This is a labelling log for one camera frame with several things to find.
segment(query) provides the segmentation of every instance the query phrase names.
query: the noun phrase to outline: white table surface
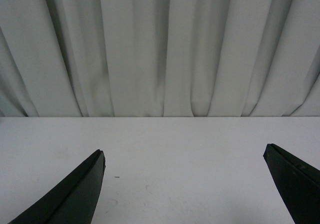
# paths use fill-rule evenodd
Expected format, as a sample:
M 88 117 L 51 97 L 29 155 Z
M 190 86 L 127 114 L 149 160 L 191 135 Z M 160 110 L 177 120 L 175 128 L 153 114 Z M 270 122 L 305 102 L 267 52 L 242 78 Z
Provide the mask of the white table surface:
M 106 171 L 93 224 L 293 223 L 265 146 L 320 169 L 319 140 L 319 117 L 0 118 L 0 223 L 98 148 Z

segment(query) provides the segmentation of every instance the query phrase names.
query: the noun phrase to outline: white backdrop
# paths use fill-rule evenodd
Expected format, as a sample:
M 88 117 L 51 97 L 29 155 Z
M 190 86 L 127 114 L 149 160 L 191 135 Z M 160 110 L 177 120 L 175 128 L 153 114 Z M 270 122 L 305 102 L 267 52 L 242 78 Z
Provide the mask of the white backdrop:
M 0 0 L 0 116 L 320 115 L 320 0 Z

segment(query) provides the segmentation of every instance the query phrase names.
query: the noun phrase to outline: gray curtain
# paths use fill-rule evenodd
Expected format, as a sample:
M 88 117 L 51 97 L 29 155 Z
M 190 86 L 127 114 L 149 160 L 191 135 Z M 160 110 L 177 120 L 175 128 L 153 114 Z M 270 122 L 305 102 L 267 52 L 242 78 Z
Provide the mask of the gray curtain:
M 319 116 L 320 0 L 0 0 L 0 116 Z

